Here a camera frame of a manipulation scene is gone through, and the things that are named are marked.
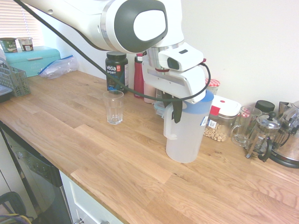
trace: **red water bottle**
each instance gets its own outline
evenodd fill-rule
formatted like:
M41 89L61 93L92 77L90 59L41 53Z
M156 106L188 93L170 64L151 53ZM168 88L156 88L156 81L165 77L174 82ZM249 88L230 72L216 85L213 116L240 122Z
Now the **red water bottle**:
M135 73L134 73L134 90L139 93L144 93L143 74L142 74L142 53L135 56Z

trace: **gray dish rack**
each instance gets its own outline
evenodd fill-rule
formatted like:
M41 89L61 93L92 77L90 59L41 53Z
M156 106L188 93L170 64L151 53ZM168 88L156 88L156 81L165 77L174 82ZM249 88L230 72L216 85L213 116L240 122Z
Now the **gray dish rack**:
M26 78L25 71L10 67L8 63L0 57L0 85L13 89L12 93L15 97L31 93Z

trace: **glass mug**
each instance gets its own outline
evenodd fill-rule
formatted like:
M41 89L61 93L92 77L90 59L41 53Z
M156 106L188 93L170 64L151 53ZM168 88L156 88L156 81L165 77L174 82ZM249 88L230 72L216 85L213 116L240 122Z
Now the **glass mug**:
M239 122L237 125L233 126L231 129L231 140L238 146L245 147L247 139L249 138L254 125L256 124L256 119L258 116L262 115L262 112L253 106L243 106L239 113Z

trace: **window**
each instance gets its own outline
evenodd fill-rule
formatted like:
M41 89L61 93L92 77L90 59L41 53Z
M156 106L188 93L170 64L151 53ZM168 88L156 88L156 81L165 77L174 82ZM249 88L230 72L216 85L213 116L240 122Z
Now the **window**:
M0 38L2 37L32 37L33 47L43 46L40 22L13 0L0 0Z

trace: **dishwasher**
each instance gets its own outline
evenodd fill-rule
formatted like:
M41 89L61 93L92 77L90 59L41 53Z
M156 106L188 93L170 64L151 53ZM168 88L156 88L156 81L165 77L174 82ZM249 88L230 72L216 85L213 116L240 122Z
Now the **dishwasher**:
M42 224L71 224L59 170L9 127L1 123L3 137L23 178Z

